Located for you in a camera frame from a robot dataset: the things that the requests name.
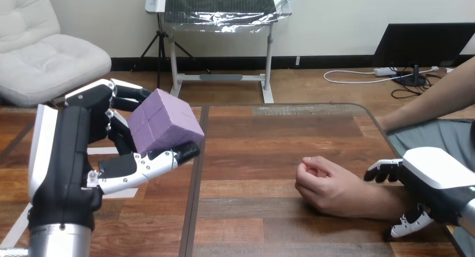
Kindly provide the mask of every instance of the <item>tripod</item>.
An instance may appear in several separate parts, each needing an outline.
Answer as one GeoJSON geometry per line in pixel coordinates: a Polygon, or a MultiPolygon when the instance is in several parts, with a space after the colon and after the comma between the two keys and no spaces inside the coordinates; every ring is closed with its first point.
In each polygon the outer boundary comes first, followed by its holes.
{"type": "MultiPolygon", "coordinates": [[[[155,37],[153,37],[152,41],[147,46],[147,49],[145,49],[145,51],[140,56],[139,62],[133,66],[133,68],[131,69],[131,72],[140,71],[139,66],[143,62],[143,58],[145,57],[145,54],[148,52],[150,47],[152,47],[154,42],[157,39],[159,39],[159,58],[158,58],[158,62],[157,62],[157,88],[160,88],[161,62],[162,62],[162,58],[166,59],[164,38],[168,38],[169,36],[164,30],[162,30],[161,22],[160,22],[160,14],[158,14],[158,13],[157,13],[157,20],[159,22],[159,29],[157,30],[157,34],[155,35],[155,37]]],[[[185,48],[183,48],[179,43],[177,43],[176,41],[174,43],[175,43],[176,47],[178,47],[180,50],[182,50],[183,53],[185,53],[192,61],[196,61],[196,58],[194,56],[192,56],[190,53],[188,53],[188,51],[185,50],[185,48]]],[[[206,72],[208,74],[211,74],[211,71],[207,67],[203,67],[203,68],[206,69],[206,72]]]]}

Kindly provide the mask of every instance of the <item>white chair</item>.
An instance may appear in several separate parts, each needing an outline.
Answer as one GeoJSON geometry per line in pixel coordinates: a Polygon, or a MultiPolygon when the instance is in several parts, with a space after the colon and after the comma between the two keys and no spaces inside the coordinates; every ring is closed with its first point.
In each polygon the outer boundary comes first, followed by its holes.
{"type": "Polygon", "coordinates": [[[99,47],[59,34],[49,0],[0,0],[2,99],[36,105],[107,74],[110,66],[99,47]]]}

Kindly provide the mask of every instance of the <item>white robotic hand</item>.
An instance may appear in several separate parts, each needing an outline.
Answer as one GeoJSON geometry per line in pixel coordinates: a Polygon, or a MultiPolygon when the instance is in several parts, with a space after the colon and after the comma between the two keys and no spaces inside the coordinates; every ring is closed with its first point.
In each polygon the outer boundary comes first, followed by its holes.
{"type": "Polygon", "coordinates": [[[199,155],[193,142],[137,154],[127,121],[109,108],[132,111],[149,94],[130,83],[99,80],[68,94],[61,111],[39,105],[29,165],[28,256],[88,257],[94,211],[104,194],[145,183],[199,155]],[[87,146],[106,137],[120,156],[100,161],[96,171],[87,146]]]}
{"type": "Polygon", "coordinates": [[[418,231],[434,220],[466,229],[475,236],[475,174],[439,148],[421,147],[402,159],[380,160],[366,172],[364,180],[382,183],[399,180],[417,207],[403,215],[383,234],[385,241],[418,231]]]}

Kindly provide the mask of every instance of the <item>monitor stand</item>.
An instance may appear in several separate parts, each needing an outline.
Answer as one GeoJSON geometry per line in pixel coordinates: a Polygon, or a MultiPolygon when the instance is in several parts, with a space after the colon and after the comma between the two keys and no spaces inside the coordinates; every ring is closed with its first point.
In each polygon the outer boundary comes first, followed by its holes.
{"type": "MultiPolygon", "coordinates": [[[[413,87],[426,85],[426,77],[419,74],[419,65],[414,65],[413,69],[414,69],[413,74],[411,72],[403,72],[401,75],[401,76],[404,76],[404,75],[411,74],[410,76],[403,77],[400,79],[394,79],[393,82],[398,83],[400,85],[413,86],[413,87]]],[[[391,75],[391,78],[398,77],[398,76],[399,75],[391,75]]]]}

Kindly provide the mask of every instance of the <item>purple foam cube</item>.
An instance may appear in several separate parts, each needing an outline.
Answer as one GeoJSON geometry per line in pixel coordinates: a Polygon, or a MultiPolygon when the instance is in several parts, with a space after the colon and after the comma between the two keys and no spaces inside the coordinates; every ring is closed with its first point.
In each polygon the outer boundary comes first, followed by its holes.
{"type": "Polygon", "coordinates": [[[185,101],[156,89],[127,119],[137,152],[144,156],[155,149],[193,141],[200,142],[204,133],[185,101]]]}

